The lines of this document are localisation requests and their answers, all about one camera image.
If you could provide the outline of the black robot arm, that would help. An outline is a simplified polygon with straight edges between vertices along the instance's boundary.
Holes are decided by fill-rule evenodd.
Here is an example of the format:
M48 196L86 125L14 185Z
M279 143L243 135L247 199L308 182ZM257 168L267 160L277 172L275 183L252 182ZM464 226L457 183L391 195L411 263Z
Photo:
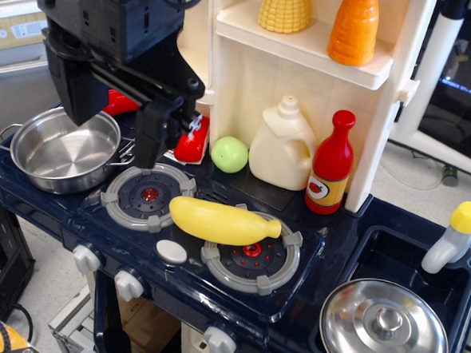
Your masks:
M196 125L204 83L182 57L184 13L200 0L37 0L50 74L76 125L116 90L138 105L134 164L151 169Z

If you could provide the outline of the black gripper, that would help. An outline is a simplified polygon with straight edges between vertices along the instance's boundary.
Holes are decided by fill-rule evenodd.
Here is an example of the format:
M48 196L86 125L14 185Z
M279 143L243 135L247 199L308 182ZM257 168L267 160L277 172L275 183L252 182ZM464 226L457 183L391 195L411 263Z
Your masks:
M177 44L182 12L163 2L38 0L49 71L60 102L77 126L97 115L109 89L141 107L134 166L152 169L177 146L199 114L204 83Z

